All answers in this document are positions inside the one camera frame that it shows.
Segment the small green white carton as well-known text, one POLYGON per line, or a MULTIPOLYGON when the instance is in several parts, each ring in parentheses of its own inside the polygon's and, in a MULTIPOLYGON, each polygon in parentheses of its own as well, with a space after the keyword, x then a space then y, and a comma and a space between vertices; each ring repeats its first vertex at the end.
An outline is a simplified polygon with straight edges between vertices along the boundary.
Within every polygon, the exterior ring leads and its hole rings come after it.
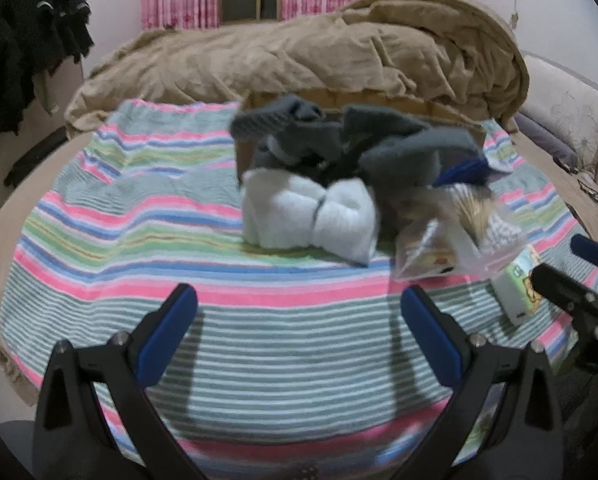
POLYGON ((529 321, 540 307, 542 296, 531 283, 532 271, 540 263, 540 255, 532 245, 528 245, 515 260, 491 278, 494 295, 513 326, 529 321))

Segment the blue tissue pack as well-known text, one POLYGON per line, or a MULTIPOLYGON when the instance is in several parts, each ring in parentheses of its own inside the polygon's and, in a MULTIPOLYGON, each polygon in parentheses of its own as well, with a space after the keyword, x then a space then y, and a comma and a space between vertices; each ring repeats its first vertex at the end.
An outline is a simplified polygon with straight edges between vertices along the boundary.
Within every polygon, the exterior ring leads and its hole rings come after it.
POLYGON ((433 182, 435 188, 452 184, 485 185, 491 174, 488 161, 483 157, 467 159, 441 172, 433 182))

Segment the grey fleece glove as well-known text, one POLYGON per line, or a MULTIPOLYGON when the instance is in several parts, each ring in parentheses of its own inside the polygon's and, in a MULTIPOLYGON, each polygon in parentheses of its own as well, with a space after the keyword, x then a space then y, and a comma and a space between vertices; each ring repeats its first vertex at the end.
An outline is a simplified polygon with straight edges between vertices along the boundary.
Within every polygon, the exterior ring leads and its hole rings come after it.
POLYGON ((342 113, 342 140, 338 178, 357 176, 372 186, 426 186, 444 171, 480 158, 484 131, 393 108, 348 105, 342 113))

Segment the brown cardboard box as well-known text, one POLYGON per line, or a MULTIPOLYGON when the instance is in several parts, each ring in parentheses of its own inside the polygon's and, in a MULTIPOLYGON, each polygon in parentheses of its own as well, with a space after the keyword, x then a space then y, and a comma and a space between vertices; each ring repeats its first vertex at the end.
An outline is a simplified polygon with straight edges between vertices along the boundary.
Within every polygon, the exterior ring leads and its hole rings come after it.
POLYGON ((415 115, 422 119, 436 119, 439 122, 447 122, 448 124, 482 128, 465 115, 456 112, 456 110, 452 110, 451 107, 421 101, 420 99, 410 98, 409 96, 395 96, 394 98, 390 98, 390 96, 374 90, 349 92, 328 89, 308 89, 294 93, 251 92, 244 98, 244 102, 242 102, 238 113, 243 110, 250 110, 250 108, 260 108, 282 96, 289 96, 290 94, 295 94, 302 99, 316 104, 330 119, 338 120, 338 122, 341 122, 341 125, 342 113, 346 106, 370 105, 393 108, 399 112, 415 115))

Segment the white sock pair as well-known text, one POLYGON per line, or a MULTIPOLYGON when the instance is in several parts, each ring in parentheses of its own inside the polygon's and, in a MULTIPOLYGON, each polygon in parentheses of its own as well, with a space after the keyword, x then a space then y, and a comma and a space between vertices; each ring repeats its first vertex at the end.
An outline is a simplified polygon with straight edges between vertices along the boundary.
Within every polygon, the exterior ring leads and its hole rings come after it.
POLYGON ((241 182, 242 236, 265 249, 320 248, 367 266, 374 258, 380 213, 361 179, 323 186, 282 169, 249 170, 241 182))

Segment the dark grey sock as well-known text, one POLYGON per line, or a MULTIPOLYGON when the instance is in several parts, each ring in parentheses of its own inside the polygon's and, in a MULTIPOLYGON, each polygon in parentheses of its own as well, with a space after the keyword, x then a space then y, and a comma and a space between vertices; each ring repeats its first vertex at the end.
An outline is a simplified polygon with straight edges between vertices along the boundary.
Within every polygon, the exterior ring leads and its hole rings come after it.
POLYGON ((285 169, 316 174, 343 153, 342 125, 295 94, 238 113, 229 127, 239 177, 246 171, 285 169))

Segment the grey pillow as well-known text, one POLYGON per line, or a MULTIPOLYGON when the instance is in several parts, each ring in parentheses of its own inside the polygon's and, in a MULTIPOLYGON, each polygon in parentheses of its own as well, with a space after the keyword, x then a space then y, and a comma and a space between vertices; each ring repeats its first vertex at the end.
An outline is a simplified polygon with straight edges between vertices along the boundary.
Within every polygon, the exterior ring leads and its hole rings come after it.
POLYGON ((569 145, 525 114, 515 114, 515 121, 519 130, 535 145, 546 151, 558 166, 572 174, 579 171, 578 155, 569 145))

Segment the white embroidered pillow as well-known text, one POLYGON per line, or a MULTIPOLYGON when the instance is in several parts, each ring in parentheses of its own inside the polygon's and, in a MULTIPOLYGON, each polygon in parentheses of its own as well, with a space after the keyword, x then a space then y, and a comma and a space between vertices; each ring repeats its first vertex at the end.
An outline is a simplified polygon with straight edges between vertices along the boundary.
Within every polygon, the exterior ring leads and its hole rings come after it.
POLYGON ((520 112, 553 133, 584 168, 598 169, 598 90, 563 68, 523 55, 530 77, 520 112))

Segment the striped pastel towel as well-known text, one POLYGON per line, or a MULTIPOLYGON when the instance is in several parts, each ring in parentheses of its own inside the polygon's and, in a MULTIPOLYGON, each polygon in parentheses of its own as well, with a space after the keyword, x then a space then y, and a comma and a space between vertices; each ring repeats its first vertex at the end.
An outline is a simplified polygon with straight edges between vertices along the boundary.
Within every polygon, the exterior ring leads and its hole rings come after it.
POLYGON ((210 476, 287 460, 380 474, 448 398, 401 318, 392 237, 367 266, 249 245, 236 111, 123 102, 23 223, 0 334, 39 385, 57 341, 101 344, 187 283, 198 318, 149 397, 210 476))

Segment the tan crumpled duvet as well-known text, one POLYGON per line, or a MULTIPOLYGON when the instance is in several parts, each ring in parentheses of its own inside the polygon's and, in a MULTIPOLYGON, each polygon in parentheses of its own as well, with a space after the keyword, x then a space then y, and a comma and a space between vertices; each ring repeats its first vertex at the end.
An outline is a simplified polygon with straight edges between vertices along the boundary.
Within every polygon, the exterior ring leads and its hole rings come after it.
POLYGON ((85 78, 64 119, 96 130, 121 102, 223 103, 251 92, 378 90, 507 122, 527 99, 508 25, 470 0, 356 0, 283 22, 142 32, 85 78))

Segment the dark hanging clothes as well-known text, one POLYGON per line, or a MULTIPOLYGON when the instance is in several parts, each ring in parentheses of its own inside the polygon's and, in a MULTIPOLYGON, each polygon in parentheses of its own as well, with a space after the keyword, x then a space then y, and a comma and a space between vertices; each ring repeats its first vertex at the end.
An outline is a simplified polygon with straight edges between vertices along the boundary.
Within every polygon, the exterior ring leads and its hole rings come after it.
POLYGON ((38 78, 90 54, 90 14, 87 0, 0 0, 0 133, 18 132, 42 98, 38 78))

